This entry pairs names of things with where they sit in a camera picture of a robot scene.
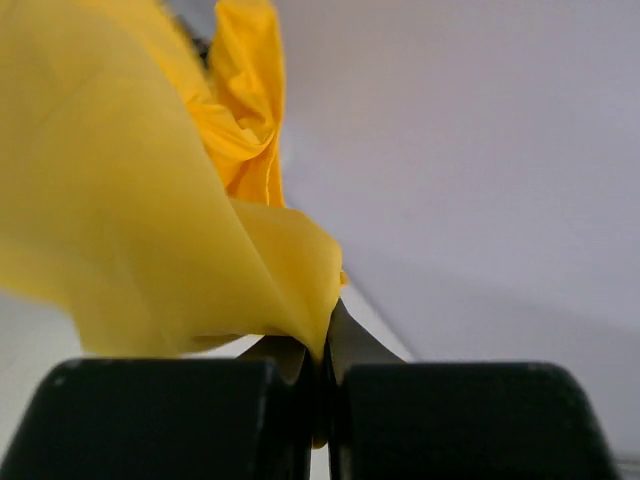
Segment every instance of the black object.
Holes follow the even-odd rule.
[[[191,44],[195,49],[195,52],[198,54],[198,57],[200,57],[202,66],[205,68],[205,70],[208,69],[209,49],[211,48],[209,40],[202,38],[198,33],[196,33],[195,29],[191,27],[191,25],[189,25],[189,22],[187,22],[185,18],[178,16],[175,20],[191,40]]]
[[[342,302],[325,360],[265,337],[237,360],[72,360],[40,385],[0,480],[618,478],[548,364],[404,364]]]

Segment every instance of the white surface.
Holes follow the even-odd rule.
[[[563,363],[640,452],[640,2],[278,0],[288,199],[423,359]]]

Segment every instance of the white wall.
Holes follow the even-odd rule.
[[[277,3],[288,198],[389,325],[565,364],[640,452],[640,2]]]

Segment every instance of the yellow fabric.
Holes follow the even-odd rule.
[[[216,13],[208,76],[152,0],[0,0],[0,285],[89,350],[275,333],[321,355],[341,252],[282,208],[277,17]]]

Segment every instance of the white ceiling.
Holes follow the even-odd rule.
[[[640,451],[640,2],[279,0],[291,204],[423,359],[547,359]]]

